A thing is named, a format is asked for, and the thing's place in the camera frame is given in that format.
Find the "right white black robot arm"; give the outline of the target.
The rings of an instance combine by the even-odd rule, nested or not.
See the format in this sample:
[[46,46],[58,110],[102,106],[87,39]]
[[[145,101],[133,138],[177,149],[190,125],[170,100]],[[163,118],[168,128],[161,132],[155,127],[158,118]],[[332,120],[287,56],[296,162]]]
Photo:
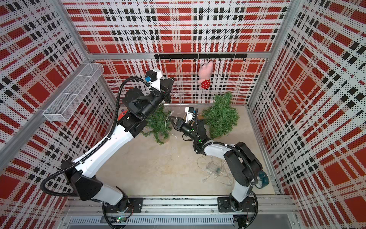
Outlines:
[[228,145],[211,140],[206,135],[205,121],[198,119],[198,109],[186,107],[186,118],[168,116],[173,128],[193,141],[195,153],[214,156],[226,162],[234,179],[234,187],[228,198],[219,198],[220,212],[256,212],[257,199],[253,187],[268,185],[263,166],[243,142]]

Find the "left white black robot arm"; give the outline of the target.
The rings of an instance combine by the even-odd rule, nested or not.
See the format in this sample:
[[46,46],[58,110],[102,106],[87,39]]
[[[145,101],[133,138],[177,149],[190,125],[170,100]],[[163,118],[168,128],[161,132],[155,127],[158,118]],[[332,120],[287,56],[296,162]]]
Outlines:
[[[138,77],[126,79],[119,88],[114,120],[108,135],[73,162],[63,162],[60,171],[48,176],[41,183],[41,190],[52,196],[79,197],[83,201],[108,204],[118,212],[127,211],[128,196],[118,187],[114,188],[99,181],[95,175],[111,156],[142,132],[147,125],[147,119],[162,102],[171,102],[173,83],[174,78],[156,81]],[[51,179],[61,174],[65,175],[73,193],[58,193],[46,187]]]

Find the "clear star string light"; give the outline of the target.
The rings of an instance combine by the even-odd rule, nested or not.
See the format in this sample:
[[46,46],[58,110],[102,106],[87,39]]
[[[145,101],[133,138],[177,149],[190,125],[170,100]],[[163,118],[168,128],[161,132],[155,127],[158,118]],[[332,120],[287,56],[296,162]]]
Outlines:
[[165,108],[168,108],[168,106],[171,106],[171,110],[169,110],[169,116],[178,116],[179,114],[181,114],[180,109],[182,106],[182,94],[181,91],[179,90],[178,87],[173,87],[170,93],[172,102],[170,104],[166,104],[165,102],[163,102],[163,105],[165,106]]

